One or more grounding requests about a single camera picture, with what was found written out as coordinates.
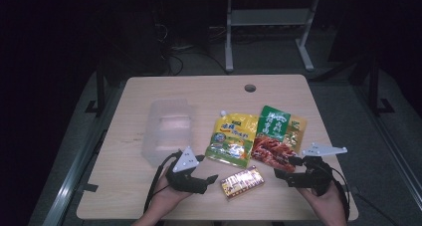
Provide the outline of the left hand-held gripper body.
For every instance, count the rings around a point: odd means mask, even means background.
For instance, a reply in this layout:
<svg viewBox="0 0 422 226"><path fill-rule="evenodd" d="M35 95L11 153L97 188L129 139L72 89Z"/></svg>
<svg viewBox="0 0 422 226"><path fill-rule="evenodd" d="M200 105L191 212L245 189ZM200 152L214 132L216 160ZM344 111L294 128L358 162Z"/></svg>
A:
<svg viewBox="0 0 422 226"><path fill-rule="evenodd" d="M176 153L176 159L170 164L165 174L173 189L190 193L205 193L208 185L205 180L191 175L200 163L195 156L190 146Z"/></svg>

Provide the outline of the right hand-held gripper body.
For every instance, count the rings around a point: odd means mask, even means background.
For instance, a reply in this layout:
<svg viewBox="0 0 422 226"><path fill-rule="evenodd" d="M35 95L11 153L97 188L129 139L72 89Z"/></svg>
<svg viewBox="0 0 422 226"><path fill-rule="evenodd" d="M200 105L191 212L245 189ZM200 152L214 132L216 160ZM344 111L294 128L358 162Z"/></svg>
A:
<svg viewBox="0 0 422 226"><path fill-rule="evenodd" d="M347 148L333 147L313 142L310 147L302 150L302 160L306 171L295 173L291 177L292 187L312 188L317 196L324 195L332 181L336 187L340 188L341 185L332 175L332 167L324 162L322 158L341 153L347 153Z"/></svg>

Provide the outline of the green and red snack packet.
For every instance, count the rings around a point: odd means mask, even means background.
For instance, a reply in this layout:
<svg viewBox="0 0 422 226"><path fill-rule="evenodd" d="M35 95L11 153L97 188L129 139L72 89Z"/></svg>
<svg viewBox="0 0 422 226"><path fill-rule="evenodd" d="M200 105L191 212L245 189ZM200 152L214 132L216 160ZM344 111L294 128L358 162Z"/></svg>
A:
<svg viewBox="0 0 422 226"><path fill-rule="evenodd" d="M289 158L298 155L307 124L303 117L264 106L251 157L273 168L294 172L296 167Z"/></svg>

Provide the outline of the red and gold box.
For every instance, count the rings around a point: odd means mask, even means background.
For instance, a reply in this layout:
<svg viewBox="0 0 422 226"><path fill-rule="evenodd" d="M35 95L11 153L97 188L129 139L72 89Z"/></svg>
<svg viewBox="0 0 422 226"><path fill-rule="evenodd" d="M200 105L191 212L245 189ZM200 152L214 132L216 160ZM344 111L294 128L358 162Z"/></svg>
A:
<svg viewBox="0 0 422 226"><path fill-rule="evenodd" d="M220 185L227 200L243 195L264 183L265 179L255 165L220 181Z"/></svg>

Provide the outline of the yellow spout pouch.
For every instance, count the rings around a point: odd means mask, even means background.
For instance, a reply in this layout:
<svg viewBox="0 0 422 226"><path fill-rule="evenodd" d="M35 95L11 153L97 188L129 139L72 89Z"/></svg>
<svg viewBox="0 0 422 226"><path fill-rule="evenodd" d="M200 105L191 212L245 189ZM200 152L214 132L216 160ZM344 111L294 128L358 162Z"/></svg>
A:
<svg viewBox="0 0 422 226"><path fill-rule="evenodd" d="M258 119L255 114L221 111L205 155L213 160L246 168L256 137Z"/></svg>

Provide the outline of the clear plastic container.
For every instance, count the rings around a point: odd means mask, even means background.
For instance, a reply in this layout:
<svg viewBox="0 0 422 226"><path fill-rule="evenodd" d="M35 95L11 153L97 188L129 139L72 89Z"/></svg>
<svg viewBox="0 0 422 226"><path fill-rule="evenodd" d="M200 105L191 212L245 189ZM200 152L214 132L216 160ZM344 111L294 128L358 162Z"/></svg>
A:
<svg viewBox="0 0 422 226"><path fill-rule="evenodd" d="M141 154L152 167L191 141L192 108L187 99L154 101L149 110Z"/></svg>

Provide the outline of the person's left hand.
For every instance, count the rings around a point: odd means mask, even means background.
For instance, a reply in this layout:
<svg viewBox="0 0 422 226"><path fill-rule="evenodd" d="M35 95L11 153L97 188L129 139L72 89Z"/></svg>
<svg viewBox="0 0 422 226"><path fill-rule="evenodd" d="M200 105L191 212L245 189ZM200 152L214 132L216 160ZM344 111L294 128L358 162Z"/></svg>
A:
<svg viewBox="0 0 422 226"><path fill-rule="evenodd" d="M166 172L164 170L157 181L150 206L173 210L182 200L191 196L191 193L173 189L167 181Z"/></svg>

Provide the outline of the person's right hand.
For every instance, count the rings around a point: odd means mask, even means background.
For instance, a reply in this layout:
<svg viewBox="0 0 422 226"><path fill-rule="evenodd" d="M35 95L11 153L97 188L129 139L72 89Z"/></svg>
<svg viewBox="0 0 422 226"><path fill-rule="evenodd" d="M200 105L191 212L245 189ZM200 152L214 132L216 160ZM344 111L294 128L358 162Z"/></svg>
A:
<svg viewBox="0 0 422 226"><path fill-rule="evenodd" d="M311 206L320 220L345 218L343 204L338 190L333 182L330 183L327 192L322 196L315 196L305 188L298 188L298 192Z"/></svg>

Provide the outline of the black metal stand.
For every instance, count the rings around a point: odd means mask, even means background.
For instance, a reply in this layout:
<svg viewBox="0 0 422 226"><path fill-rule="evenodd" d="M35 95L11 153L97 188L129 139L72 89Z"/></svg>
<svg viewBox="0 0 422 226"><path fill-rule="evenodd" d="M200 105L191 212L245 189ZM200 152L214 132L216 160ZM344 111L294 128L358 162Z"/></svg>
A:
<svg viewBox="0 0 422 226"><path fill-rule="evenodd" d="M378 97L379 66L374 56L370 57L369 84L368 84L368 106L372 113L380 116L382 113L394 113L394 108L388 99Z"/></svg>
<svg viewBox="0 0 422 226"><path fill-rule="evenodd" d="M100 117L106 104L106 93L105 93L105 74L101 64L97 65L96 69L96 80L97 80L97 99L90 101L86 113L94 113L96 117Z"/></svg>

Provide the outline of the aluminium rail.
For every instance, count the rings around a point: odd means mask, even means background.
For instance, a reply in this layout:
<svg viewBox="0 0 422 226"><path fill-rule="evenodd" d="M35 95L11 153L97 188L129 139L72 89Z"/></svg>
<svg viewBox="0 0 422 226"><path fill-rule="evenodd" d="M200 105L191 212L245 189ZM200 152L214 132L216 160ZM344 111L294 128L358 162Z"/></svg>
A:
<svg viewBox="0 0 422 226"><path fill-rule="evenodd" d="M106 133L106 129L101 129L99 132L89 134L86 143L78 150L75 160L73 161L42 226L62 225L79 182L92 161L92 158L99 152L99 149L105 140Z"/></svg>
<svg viewBox="0 0 422 226"><path fill-rule="evenodd" d="M380 96L373 101L366 86L352 88L391 152L411 195L422 208L422 149L419 149L422 131L418 129L422 120L406 103L396 105L393 100Z"/></svg>

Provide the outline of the white metal table frame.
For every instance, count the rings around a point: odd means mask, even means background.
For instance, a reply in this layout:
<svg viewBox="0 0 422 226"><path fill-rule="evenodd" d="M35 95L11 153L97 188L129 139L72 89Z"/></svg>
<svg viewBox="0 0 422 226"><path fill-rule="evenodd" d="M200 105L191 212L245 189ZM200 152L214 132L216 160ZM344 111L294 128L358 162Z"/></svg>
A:
<svg viewBox="0 0 422 226"><path fill-rule="evenodd" d="M233 9L228 0L226 15L225 70L234 71L232 51L232 28L244 26L303 26L302 35L296 39L304 67L312 72L315 67L306 48L306 43L317 11L319 0L312 0L309 8L296 9Z"/></svg>

